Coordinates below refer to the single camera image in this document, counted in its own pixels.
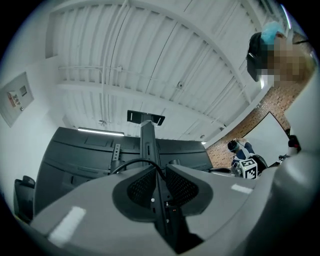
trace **dark monitor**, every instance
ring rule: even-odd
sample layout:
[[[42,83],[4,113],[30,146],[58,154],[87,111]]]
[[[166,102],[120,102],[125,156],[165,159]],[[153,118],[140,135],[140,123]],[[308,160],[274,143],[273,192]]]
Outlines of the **dark monitor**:
[[[207,151],[199,141],[157,139],[160,165],[172,160],[198,170],[212,168]],[[126,162],[140,157],[140,138],[114,136],[58,128],[53,135],[39,168],[34,214],[61,198],[77,186],[109,175],[115,145],[120,144],[119,160]],[[133,163],[128,169],[140,167]]]

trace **white pipe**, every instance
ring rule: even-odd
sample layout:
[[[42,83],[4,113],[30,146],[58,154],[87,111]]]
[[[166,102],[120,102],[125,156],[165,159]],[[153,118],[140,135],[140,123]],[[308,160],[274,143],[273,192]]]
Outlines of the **white pipe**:
[[[102,66],[61,66],[59,67],[58,69],[59,70],[67,70],[67,69],[83,69],[83,70],[98,70],[101,74],[101,77],[103,75],[103,72],[101,71],[103,67]],[[105,70],[118,70],[116,67],[110,67],[110,66],[106,66],[105,67]],[[169,84],[168,82],[166,81],[163,81],[161,79],[158,79],[158,78],[154,78],[154,77],[150,77],[150,76],[147,76],[147,75],[144,75],[144,74],[141,74],[139,72],[135,72],[135,71],[129,71],[129,70],[125,70],[125,69],[122,69],[121,71],[119,72],[124,72],[124,73],[128,73],[128,74],[133,74],[135,76],[139,76],[139,77],[142,77],[142,78],[145,78],[145,79],[150,79],[152,81],[156,81],[156,82],[159,82],[165,86],[168,86],[172,89],[175,89],[176,91],[181,91],[182,93],[186,94],[186,95],[189,95],[189,96],[192,96],[194,99],[198,100],[198,101],[201,101],[200,98],[197,98],[195,97],[193,94],[191,93],[188,93],[186,92],[184,89],[182,88],[177,88],[175,85],[172,85],[172,84]]]
[[[102,102],[101,102],[101,104],[102,104],[102,106],[101,106],[101,108],[102,108],[102,117],[101,117],[101,119],[102,119],[102,120],[104,120],[104,116],[105,116],[105,113],[104,113],[104,109],[105,109],[105,107],[104,107],[104,104],[105,104],[105,99],[104,99],[104,87],[105,87],[105,82],[106,82],[106,64],[107,64],[107,56],[108,56],[107,54],[108,54],[108,52],[109,52],[109,47],[110,47],[111,39],[112,39],[113,34],[114,34],[114,32],[115,32],[116,26],[117,26],[117,24],[118,24],[118,20],[119,20],[121,14],[123,13],[123,11],[124,11],[124,9],[125,9],[125,7],[126,7],[127,4],[128,4],[128,0],[124,0],[124,2],[123,2],[123,4],[122,4],[122,6],[121,6],[121,8],[120,8],[120,10],[119,10],[119,12],[118,12],[118,14],[117,14],[116,17],[115,17],[115,20],[114,20],[114,22],[113,22],[113,24],[112,24],[112,28],[111,28],[111,31],[110,31],[108,40],[107,40],[107,42],[106,42],[106,49],[105,49],[105,51],[104,51],[103,66],[102,66],[102,77],[101,77],[101,83],[102,83],[102,86],[101,86],[101,91],[102,91],[102,95],[101,95],[101,97],[102,97]]]

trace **black cable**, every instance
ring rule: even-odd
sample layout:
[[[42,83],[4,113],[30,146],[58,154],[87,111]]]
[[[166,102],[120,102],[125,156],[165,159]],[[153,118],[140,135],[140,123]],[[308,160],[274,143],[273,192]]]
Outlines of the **black cable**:
[[[138,162],[146,162],[146,163],[149,163],[149,164],[152,164],[157,172],[160,174],[161,178],[165,181],[166,180],[166,176],[164,175],[164,173],[162,172],[161,168],[159,165],[157,165],[154,161],[151,161],[149,159],[145,159],[145,158],[137,158],[137,159],[133,159],[133,160],[130,160],[130,161],[127,161],[123,164],[121,164],[119,167],[117,167],[116,169],[113,170],[113,172],[110,173],[110,175],[112,174],[116,174],[117,172],[119,172],[122,168],[128,166],[128,165],[131,165],[131,164],[134,164],[134,163],[138,163]]]
[[[301,40],[301,41],[298,41],[298,42],[294,42],[293,44],[294,45],[300,45],[300,44],[303,44],[303,43],[309,43],[309,40]]]

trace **white ceiling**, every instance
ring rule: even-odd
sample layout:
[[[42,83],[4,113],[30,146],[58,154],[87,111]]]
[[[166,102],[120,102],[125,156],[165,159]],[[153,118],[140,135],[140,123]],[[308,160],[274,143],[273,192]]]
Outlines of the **white ceiling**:
[[[140,136],[127,122],[135,110],[165,116],[157,138],[210,140],[261,90],[246,53],[267,14],[255,0],[128,2],[69,0],[51,12],[46,57],[59,57],[70,124]]]

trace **mesh grille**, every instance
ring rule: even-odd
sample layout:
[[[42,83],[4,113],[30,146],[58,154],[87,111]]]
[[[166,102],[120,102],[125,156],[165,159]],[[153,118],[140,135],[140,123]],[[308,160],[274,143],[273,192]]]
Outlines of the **mesh grille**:
[[[150,209],[151,197],[155,188],[156,170],[153,169],[129,185],[128,197],[136,204]]]
[[[199,192],[196,184],[172,170],[168,170],[166,173],[166,186],[178,206],[182,206],[191,201]]]

